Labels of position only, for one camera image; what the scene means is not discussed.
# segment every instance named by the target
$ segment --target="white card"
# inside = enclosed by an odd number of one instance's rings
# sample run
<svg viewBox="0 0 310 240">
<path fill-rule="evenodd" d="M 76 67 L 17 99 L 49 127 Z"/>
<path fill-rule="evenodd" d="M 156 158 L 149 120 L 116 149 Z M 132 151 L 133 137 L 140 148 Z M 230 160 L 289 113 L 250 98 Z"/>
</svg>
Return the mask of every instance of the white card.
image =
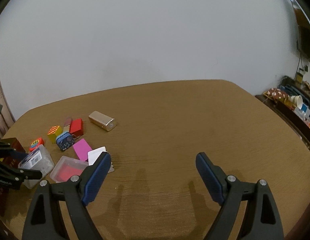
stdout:
<svg viewBox="0 0 310 240">
<path fill-rule="evenodd" d="M 88 165 L 93 165 L 102 152 L 106 152 L 106 147 L 100 147 L 88 152 Z"/>
</svg>

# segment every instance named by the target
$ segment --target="paper cup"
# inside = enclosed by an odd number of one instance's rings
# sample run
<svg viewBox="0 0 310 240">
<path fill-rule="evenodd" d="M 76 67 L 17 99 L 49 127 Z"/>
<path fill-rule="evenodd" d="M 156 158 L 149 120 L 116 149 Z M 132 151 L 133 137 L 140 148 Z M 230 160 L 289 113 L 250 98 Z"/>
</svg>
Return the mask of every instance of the paper cup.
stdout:
<svg viewBox="0 0 310 240">
<path fill-rule="evenodd" d="M 291 101 L 294 105 L 296 105 L 299 109 L 302 109 L 303 106 L 303 99 L 302 96 L 291 96 L 289 98 L 289 101 Z"/>
</svg>

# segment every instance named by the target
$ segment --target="red item in plastic box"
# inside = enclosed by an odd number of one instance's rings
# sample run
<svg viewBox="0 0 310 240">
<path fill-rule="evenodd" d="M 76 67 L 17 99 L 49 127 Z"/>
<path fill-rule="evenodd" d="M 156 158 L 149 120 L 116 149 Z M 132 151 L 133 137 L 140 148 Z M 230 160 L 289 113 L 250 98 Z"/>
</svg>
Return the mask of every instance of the red item in plastic box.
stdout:
<svg viewBox="0 0 310 240">
<path fill-rule="evenodd" d="M 80 175 L 82 174 L 82 170 L 80 169 L 76 169 L 73 168 L 71 166 L 68 166 L 67 164 L 64 164 L 61 169 L 60 172 L 57 175 L 57 180 L 60 182 L 64 182 L 64 181 L 68 181 L 68 179 L 73 176 L 73 175 Z"/>
</svg>

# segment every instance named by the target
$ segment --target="television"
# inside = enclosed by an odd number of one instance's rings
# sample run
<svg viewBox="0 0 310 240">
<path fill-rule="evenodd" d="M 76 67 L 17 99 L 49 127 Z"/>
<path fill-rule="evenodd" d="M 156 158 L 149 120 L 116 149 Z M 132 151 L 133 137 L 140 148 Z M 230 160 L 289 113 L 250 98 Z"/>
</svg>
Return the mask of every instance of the television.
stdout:
<svg viewBox="0 0 310 240">
<path fill-rule="evenodd" d="M 310 23 L 296 0 L 291 0 L 298 27 L 297 49 L 310 62 Z"/>
</svg>

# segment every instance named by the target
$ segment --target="small box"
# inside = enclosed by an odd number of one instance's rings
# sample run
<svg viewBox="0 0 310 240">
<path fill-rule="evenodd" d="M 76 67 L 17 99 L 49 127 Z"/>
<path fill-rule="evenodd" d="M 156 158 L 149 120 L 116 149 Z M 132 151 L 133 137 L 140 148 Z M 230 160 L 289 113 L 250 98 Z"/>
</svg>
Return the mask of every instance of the small box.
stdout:
<svg viewBox="0 0 310 240">
<path fill-rule="evenodd" d="M 70 126 L 70 134 L 75 138 L 84 134 L 83 122 L 81 118 L 72 121 Z"/>
<path fill-rule="evenodd" d="M 56 143 L 56 137 L 63 132 L 63 129 L 59 126 L 53 126 L 50 128 L 49 132 L 47 133 L 48 138 L 52 143 Z"/>
<path fill-rule="evenodd" d="M 62 151 L 67 150 L 74 143 L 75 143 L 75 140 L 69 132 L 63 132 L 62 134 L 58 135 L 56 138 L 56 144 Z"/>
<path fill-rule="evenodd" d="M 88 116 L 89 120 L 95 124 L 105 129 L 106 131 L 112 130 L 116 125 L 117 121 L 114 118 L 111 118 L 105 114 L 102 114 L 98 111 L 92 112 Z"/>
<path fill-rule="evenodd" d="M 27 155 L 19 164 L 18 167 L 28 170 L 39 170 L 42 172 L 42 178 L 45 177 L 53 168 L 54 162 L 51 159 L 49 151 L 42 144 L 34 149 L 30 154 Z M 23 184 L 31 189 L 33 188 L 40 179 L 25 179 Z"/>
<path fill-rule="evenodd" d="M 73 145 L 73 148 L 81 161 L 85 162 L 88 160 L 88 152 L 90 152 L 92 149 L 85 139 L 79 140 Z"/>
<path fill-rule="evenodd" d="M 88 166 L 88 162 L 62 156 L 50 177 L 55 182 L 65 182 L 73 175 L 81 175 L 83 170 Z"/>
<path fill-rule="evenodd" d="M 25 149 L 21 146 L 17 138 L 6 138 L 0 141 L 10 144 L 14 151 L 10 152 L 10 156 L 18 163 L 27 156 Z"/>
<path fill-rule="evenodd" d="M 69 132 L 70 131 L 70 126 L 72 124 L 73 119 L 71 117 L 68 117 L 65 122 L 64 122 L 64 128 L 63 132 Z"/>
<path fill-rule="evenodd" d="M 32 142 L 32 144 L 29 147 L 29 151 L 32 152 L 34 149 L 36 149 L 41 144 L 45 145 L 45 142 L 41 137 L 39 137 L 38 139 L 36 139 Z"/>
</svg>

